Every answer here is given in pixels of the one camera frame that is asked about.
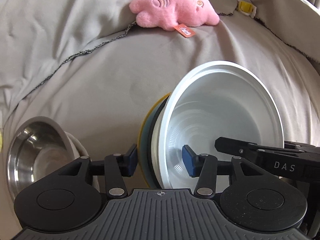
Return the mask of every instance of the toy tag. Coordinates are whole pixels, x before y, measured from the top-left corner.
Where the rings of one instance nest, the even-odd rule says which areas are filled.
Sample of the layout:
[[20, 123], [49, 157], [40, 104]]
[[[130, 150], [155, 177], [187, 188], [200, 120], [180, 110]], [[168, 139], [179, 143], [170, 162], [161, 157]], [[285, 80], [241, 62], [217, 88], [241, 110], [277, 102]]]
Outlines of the toy tag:
[[192, 37], [193, 35], [196, 34], [193, 30], [191, 30], [189, 27], [185, 26], [184, 24], [179, 24], [174, 28], [186, 38]]
[[255, 7], [252, 3], [238, 0], [237, 10], [244, 15], [250, 16], [253, 19], [256, 15], [257, 7]]

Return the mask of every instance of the plush toy head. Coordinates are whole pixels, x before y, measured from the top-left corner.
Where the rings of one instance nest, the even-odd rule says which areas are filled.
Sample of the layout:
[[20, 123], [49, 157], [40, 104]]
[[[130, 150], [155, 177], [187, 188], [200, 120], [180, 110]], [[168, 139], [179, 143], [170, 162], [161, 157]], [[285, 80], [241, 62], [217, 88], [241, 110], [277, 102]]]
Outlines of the plush toy head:
[[139, 26], [159, 26], [166, 31], [173, 31], [173, 27], [179, 24], [214, 26], [220, 20], [209, 0], [133, 0], [129, 7], [138, 14]]

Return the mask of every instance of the triangular cutout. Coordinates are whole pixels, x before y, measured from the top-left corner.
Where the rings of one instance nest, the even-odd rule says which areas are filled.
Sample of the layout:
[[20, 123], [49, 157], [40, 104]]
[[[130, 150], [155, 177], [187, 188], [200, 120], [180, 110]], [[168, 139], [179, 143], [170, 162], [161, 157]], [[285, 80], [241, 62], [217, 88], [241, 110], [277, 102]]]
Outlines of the triangular cutout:
[[243, 171], [243, 174], [245, 176], [261, 176], [263, 175], [262, 173], [260, 173], [259, 171], [255, 170], [254, 168], [252, 168], [251, 166], [247, 165], [246, 163], [241, 163], [241, 169]]
[[63, 176], [76, 176], [79, 173], [82, 162], [70, 163], [59, 175]]

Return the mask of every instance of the white bowl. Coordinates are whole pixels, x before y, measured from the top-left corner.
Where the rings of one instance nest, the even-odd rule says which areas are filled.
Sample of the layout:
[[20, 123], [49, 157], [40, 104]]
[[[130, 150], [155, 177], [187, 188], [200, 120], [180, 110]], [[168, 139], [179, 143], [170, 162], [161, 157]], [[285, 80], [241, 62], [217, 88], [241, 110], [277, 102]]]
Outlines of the white bowl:
[[[182, 161], [182, 146], [197, 154], [215, 155], [218, 137], [284, 147], [283, 128], [276, 104], [262, 82], [232, 62], [213, 61], [189, 72], [170, 95], [159, 121], [153, 165], [164, 188], [191, 188], [198, 178], [189, 177]], [[228, 177], [217, 178], [217, 192], [229, 186]]]

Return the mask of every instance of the plush toy ear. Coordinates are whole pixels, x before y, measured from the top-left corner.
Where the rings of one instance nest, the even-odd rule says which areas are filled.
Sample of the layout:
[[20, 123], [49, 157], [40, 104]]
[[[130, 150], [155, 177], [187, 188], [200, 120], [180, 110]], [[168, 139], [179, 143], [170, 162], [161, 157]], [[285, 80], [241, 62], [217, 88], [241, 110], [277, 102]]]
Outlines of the plush toy ear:
[[205, 24], [215, 26], [219, 23], [219, 21], [220, 21], [219, 15], [212, 8], [211, 13], [208, 14], [208, 18], [207, 18]]

